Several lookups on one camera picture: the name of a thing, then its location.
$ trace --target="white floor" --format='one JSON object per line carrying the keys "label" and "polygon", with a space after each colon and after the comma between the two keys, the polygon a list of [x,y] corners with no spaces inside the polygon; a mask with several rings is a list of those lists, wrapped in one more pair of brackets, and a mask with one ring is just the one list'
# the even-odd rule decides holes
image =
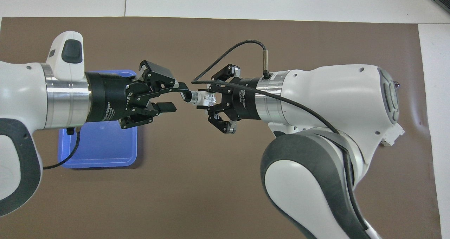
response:
{"label": "white floor", "polygon": [[442,238],[450,239],[450,13],[432,0],[0,0],[1,17],[152,16],[417,23]]}

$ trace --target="dark gray oval button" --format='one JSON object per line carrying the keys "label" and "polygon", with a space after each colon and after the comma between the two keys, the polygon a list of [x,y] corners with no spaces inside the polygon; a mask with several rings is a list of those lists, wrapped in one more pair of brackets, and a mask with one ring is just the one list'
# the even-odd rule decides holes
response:
{"label": "dark gray oval button", "polygon": [[66,40],[61,58],[66,63],[81,63],[83,61],[82,43],[76,39]]}

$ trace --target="brown mat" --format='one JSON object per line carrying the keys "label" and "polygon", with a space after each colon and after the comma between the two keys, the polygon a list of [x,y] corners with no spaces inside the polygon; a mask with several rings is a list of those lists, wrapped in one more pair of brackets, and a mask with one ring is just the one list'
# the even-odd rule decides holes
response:
{"label": "brown mat", "polygon": [[[386,239],[441,237],[417,25],[3,18],[0,60],[43,62],[53,38],[67,30],[84,36],[87,71],[137,71],[146,59],[186,83],[245,39],[267,46],[271,71],[383,67],[402,85],[399,123],[406,133],[393,147],[377,150],[357,187],[360,208]],[[245,45],[218,66],[233,63],[243,77],[259,77],[261,57],[256,45]],[[263,122],[240,121],[235,135],[224,135],[178,94],[158,101],[174,101],[178,111],[139,128],[133,169],[45,171],[34,197],[0,219],[0,238],[302,238],[262,189],[260,158],[273,139]],[[44,164],[55,163],[57,131],[34,136]]]}

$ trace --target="blue tray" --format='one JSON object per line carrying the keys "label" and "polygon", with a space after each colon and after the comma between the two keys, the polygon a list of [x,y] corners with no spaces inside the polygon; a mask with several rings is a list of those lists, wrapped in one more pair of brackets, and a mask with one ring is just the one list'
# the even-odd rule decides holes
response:
{"label": "blue tray", "polygon": [[[119,74],[122,77],[136,75],[131,70],[96,71]],[[65,168],[122,167],[131,165],[137,156],[137,127],[123,130],[118,121],[87,122],[80,131],[80,144],[74,156],[62,166]],[[77,135],[67,135],[59,130],[58,161],[71,153]]]}

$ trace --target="blue plastic lid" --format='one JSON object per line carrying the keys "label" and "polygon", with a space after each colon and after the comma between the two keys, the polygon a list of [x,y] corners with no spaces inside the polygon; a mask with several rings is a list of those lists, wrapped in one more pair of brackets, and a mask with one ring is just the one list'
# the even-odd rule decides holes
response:
{"label": "blue plastic lid", "polygon": [[[122,77],[136,75],[131,70],[96,71],[119,74]],[[58,161],[71,153],[77,135],[67,135],[59,130]],[[87,122],[80,131],[80,144],[73,157],[62,166],[65,168],[122,167],[131,165],[137,156],[137,127],[122,129],[118,121]]]}

